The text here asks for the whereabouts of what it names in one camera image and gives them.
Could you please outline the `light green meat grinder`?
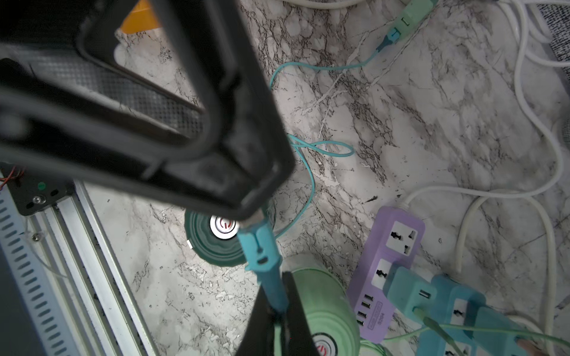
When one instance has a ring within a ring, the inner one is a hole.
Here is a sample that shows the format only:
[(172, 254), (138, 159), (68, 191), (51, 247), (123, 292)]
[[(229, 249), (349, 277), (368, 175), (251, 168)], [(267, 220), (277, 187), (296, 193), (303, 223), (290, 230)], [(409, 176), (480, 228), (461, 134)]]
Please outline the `light green meat grinder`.
[(320, 355), (358, 355), (360, 334), (344, 286), (311, 254), (284, 259), (292, 273), (313, 344)]

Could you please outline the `dark green meat grinder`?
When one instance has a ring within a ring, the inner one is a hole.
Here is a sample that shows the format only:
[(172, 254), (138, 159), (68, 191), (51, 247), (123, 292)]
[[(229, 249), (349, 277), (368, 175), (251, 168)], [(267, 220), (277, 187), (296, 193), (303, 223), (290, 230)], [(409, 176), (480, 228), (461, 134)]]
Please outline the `dark green meat grinder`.
[(184, 228), (188, 245), (207, 263), (234, 267), (247, 262), (237, 236), (237, 221), (186, 210)]

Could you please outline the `teal power strip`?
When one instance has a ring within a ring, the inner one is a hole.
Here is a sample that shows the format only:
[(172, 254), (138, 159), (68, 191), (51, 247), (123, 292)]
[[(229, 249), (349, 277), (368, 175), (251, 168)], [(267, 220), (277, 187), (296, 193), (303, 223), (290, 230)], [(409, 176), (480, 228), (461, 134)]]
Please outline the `teal power strip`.
[(479, 329), (520, 330), (521, 327), (486, 303), (486, 297), (444, 274), (431, 280), (437, 289), (430, 317), (440, 324), (476, 327), (478, 330), (447, 329), (460, 351), (457, 352), (434, 331), (421, 333), (418, 355), (527, 355), (517, 344), (516, 335)]

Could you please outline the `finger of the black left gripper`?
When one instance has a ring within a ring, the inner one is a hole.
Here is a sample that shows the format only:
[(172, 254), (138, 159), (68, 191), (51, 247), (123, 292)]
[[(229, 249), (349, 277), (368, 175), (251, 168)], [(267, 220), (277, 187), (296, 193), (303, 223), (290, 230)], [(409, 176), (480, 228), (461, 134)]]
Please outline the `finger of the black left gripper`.
[(248, 219), (295, 159), (238, 4), (152, 4), (200, 105), (117, 63), (134, 7), (1, 3), (1, 159)]

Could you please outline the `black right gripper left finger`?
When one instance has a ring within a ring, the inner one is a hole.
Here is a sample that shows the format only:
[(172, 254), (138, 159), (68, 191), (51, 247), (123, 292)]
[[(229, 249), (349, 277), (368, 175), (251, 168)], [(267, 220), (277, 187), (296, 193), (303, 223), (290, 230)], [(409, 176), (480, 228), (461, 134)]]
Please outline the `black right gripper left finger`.
[(261, 287), (235, 356), (274, 355), (274, 311)]

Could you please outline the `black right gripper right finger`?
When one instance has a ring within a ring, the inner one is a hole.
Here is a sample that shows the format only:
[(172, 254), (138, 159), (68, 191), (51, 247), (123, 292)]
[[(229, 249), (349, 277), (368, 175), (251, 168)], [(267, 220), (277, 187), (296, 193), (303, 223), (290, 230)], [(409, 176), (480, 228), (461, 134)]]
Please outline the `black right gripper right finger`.
[(318, 356), (292, 273), (282, 277), (289, 306), (281, 320), (281, 354)]

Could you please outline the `teal usb adapter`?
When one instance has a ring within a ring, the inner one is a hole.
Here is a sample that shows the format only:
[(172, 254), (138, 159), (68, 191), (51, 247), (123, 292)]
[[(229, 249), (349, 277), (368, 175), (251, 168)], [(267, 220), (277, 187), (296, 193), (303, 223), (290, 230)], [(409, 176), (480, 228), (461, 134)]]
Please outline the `teal usb adapter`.
[(403, 266), (390, 270), (383, 292), (405, 317), (421, 324), (429, 317), (437, 296), (435, 286)]

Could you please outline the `purple power strip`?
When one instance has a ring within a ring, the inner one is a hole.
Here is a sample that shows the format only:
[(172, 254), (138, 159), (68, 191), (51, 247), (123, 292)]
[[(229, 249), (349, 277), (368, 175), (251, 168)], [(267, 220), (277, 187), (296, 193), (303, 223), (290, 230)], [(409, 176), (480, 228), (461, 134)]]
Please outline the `purple power strip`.
[(396, 307), (383, 288), (393, 267), (411, 268), (425, 233), (425, 224), (403, 209), (379, 209), (347, 297), (359, 325), (360, 336), (379, 344), (387, 335)]

